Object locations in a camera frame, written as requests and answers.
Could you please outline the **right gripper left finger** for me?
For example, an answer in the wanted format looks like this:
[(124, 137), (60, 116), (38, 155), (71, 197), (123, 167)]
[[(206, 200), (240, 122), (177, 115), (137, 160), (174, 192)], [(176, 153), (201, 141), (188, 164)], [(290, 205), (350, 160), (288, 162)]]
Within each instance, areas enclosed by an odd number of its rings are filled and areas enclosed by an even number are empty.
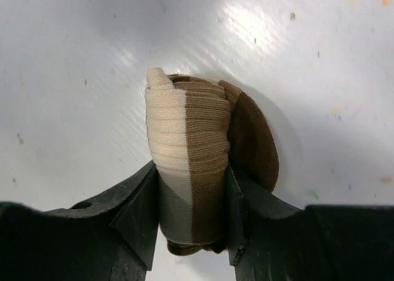
[(144, 280), (158, 233), (158, 173), (149, 162), (69, 209), (1, 203), (2, 280)]

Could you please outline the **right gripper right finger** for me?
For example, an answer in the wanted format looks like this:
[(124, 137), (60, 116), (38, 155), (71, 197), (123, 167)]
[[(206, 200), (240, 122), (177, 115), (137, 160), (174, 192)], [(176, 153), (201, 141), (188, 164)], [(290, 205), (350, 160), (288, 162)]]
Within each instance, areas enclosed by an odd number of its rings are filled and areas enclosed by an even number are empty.
[(299, 209), (230, 167), (227, 245), (237, 280), (392, 280), (393, 207)]

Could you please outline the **brown striped sock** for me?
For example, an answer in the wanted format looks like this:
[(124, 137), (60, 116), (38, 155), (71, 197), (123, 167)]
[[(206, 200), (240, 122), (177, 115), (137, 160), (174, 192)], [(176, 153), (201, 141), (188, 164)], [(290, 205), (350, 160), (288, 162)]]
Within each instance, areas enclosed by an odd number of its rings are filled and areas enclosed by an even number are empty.
[(239, 87), (161, 68), (147, 73), (147, 139), (159, 175), (159, 224), (177, 256), (220, 253), (229, 163), (274, 190), (279, 156), (270, 126)]

